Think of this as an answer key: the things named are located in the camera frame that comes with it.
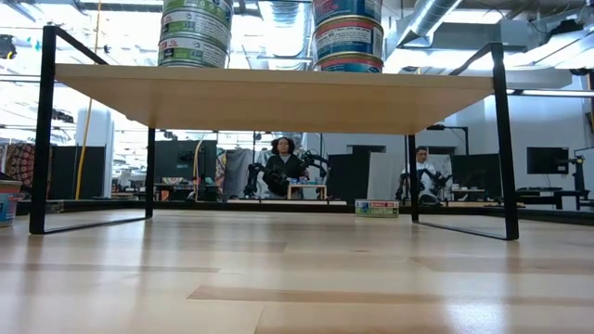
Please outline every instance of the monitor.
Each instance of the monitor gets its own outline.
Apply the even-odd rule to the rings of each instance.
[[[529,174],[568,174],[569,148],[527,148]]]
[[[199,141],[157,141],[155,142],[155,182],[163,177],[183,177],[188,181],[194,175],[194,156]],[[216,140],[202,140],[198,154],[201,177],[216,175]]]
[[[468,189],[484,189],[487,197],[501,197],[501,169],[498,154],[472,154],[452,157],[452,180]]]

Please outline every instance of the curly hair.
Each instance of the curly hair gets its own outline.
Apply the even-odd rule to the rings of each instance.
[[[275,155],[278,155],[278,142],[280,141],[280,139],[285,139],[288,143],[289,143],[289,154],[293,154],[293,152],[295,151],[295,142],[288,138],[288,137],[281,137],[281,138],[277,138],[275,140],[272,141],[272,153]]]

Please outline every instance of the black partition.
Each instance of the black partition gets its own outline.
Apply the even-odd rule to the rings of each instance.
[[[49,199],[75,199],[81,147],[52,147]],[[80,199],[103,197],[105,147],[87,147],[81,173]]]
[[[355,204],[356,199],[366,199],[369,159],[369,152],[329,155],[328,161],[332,166],[332,173],[328,178],[328,193],[348,204]]]

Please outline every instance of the person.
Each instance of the person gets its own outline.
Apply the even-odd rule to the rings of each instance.
[[[417,159],[417,172],[426,169],[429,173],[435,175],[435,167],[433,167],[433,165],[427,161],[429,150],[425,147],[418,147],[415,152]],[[410,167],[407,165],[401,174],[409,173],[409,171]],[[433,189],[433,180],[428,174],[423,173],[422,177],[420,178],[420,183],[423,184],[423,189],[419,191],[419,195],[431,194],[431,190]]]
[[[293,154],[295,151],[295,142],[287,137],[281,137],[272,141],[273,155],[266,162],[266,169],[271,171],[280,171],[288,178],[300,178],[307,176],[307,171],[301,167],[301,161]],[[283,199],[287,196],[287,188],[269,186],[270,198]],[[293,199],[301,199],[302,192],[299,189],[293,190],[291,194]]]

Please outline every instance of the white shirt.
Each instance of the white shirt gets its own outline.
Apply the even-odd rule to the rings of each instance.
[[[435,167],[433,167],[432,164],[430,164],[427,161],[425,161],[424,163],[417,162],[417,172],[423,169],[426,169],[427,171],[429,171],[429,173],[435,175]],[[407,167],[405,167],[405,169],[402,170],[401,174],[409,173],[409,171],[410,167],[408,167],[407,165]],[[431,194],[431,190],[433,189],[433,180],[431,179],[431,177],[429,177],[428,174],[423,173],[423,176],[420,178],[420,182],[423,183],[425,188],[419,194]]]

